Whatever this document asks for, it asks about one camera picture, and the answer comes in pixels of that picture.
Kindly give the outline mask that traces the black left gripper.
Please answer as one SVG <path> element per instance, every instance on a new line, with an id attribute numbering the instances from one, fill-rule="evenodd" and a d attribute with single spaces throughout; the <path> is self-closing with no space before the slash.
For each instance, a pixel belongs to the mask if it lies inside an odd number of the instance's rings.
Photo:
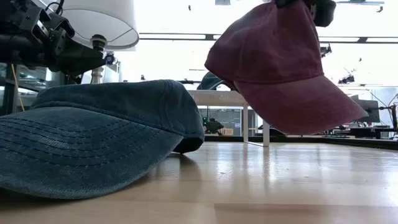
<path id="1" fill-rule="evenodd" d="M 42 8 L 33 1 L 1 0 L 1 62 L 52 67 L 66 75 L 105 65 L 105 42 L 94 40 L 90 48 L 72 40 L 75 31 L 62 17 L 63 4 Z"/>

